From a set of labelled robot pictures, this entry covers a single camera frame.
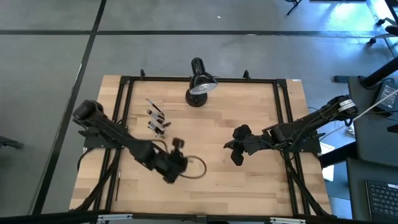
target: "lamp base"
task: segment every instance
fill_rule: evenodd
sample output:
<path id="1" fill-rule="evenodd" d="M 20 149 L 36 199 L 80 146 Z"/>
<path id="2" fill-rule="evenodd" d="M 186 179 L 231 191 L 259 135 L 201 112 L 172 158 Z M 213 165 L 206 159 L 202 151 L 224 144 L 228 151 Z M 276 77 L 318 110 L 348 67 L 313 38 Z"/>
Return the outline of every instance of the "lamp base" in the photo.
<path id="1" fill-rule="evenodd" d="M 185 94 L 185 100 L 190 106 L 199 107 L 203 106 L 207 102 L 207 93 L 193 95 L 187 90 Z"/>

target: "wooden tabletop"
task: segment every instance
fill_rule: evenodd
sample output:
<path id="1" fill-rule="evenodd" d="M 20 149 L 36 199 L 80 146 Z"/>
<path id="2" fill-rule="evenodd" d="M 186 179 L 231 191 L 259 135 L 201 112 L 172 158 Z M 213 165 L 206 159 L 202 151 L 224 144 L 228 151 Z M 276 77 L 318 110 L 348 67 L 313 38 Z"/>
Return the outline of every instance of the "wooden tabletop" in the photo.
<path id="1" fill-rule="evenodd" d="M 104 112 L 111 117 L 118 92 L 120 76 L 106 75 L 98 95 Z M 294 119 L 308 114 L 300 80 L 287 80 Z M 244 155 L 241 167 L 230 159 L 231 150 L 223 149 L 232 140 L 234 129 L 247 124 L 254 134 L 277 123 L 274 92 L 271 84 L 219 83 L 208 93 L 207 103 L 194 108 L 185 102 L 188 82 L 135 81 L 127 125 L 135 138 L 154 139 L 147 128 L 150 120 L 146 98 L 158 103 L 167 121 L 165 142 L 171 147 L 174 137 L 185 140 L 184 155 L 196 155 L 207 164 L 207 174 L 197 180 L 179 177 L 166 184 L 162 176 L 138 164 L 127 149 L 123 149 L 119 169 L 121 181 L 118 201 L 113 212 L 176 213 L 208 215 L 291 215 L 287 176 L 283 159 L 277 151 L 259 151 Z M 280 90 L 282 105 L 283 94 Z M 285 108 L 284 120 L 287 121 Z M 95 149 L 82 160 L 73 191 L 70 208 L 79 206 L 98 181 L 104 149 Z M 322 170 L 311 153 L 301 153 L 305 183 L 317 202 L 331 212 Z M 198 175 L 203 165 L 190 161 L 186 175 Z M 101 208 L 108 187 L 104 188 Z M 299 211 L 302 202 L 296 186 Z"/>

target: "keyboard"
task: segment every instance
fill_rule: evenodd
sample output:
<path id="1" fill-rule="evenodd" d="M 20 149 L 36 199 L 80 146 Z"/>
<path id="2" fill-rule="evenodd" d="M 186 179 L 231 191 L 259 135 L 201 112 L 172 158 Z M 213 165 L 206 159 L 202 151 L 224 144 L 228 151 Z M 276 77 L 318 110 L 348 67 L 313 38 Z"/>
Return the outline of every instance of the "keyboard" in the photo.
<path id="1" fill-rule="evenodd" d="M 371 220 L 398 223 L 398 184 L 367 180 L 366 189 Z"/>

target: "gray concrete floor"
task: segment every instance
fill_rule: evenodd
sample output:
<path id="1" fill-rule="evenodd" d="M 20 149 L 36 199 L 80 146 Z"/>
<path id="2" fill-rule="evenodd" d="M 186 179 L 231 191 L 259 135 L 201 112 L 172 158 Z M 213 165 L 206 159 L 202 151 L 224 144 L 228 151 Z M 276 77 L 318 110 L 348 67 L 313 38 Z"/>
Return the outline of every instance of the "gray concrete floor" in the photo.
<path id="1" fill-rule="evenodd" d="M 0 1 L 0 29 L 91 29 L 99 4 Z M 364 2 L 303 0 L 286 17 L 291 7 L 281 0 L 108 1 L 99 29 L 378 30 Z M 85 35 L 0 35 L 0 135 L 25 143 L 20 151 L 0 151 L 0 217 L 29 213 L 87 40 Z M 345 84 L 332 82 L 334 75 L 369 75 L 392 59 L 385 41 L 372 47 L 367 41 L 349 36 L 97 36 L 76 102 L 96 99 L 103 75 L 138 75 L 143 68 L 148 76 L 189 76 L 190 60 L 201 57 L 206 69 L 219 77 L 241 77 L 248 69 L 256 78 L 299 78 L 308 106 L 319 108 L 348 93 Z M 322 131 L 334 128 L 332 123 Z M 45 213 L 68 209 L 83 145 L 78 130 L 70 123 Z M 337 132 L 324 142 L 340 147 L 352 140 Z"/>

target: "black lamp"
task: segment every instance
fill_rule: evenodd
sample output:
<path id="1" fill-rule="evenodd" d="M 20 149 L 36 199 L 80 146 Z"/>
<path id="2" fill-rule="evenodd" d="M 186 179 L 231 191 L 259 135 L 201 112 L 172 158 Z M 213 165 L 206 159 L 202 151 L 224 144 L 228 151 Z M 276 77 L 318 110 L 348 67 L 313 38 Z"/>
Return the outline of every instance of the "black lamp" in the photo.
<path id="1" fill-rule="evenodd" d="M 191 66 L 193 77 L 185 94 L 185 100 L 190 106 L 199 107 L 207 102 L 207 92 L 217 87 L 217 81 L 206 72 L 200 58 L 194 58 Z"/>

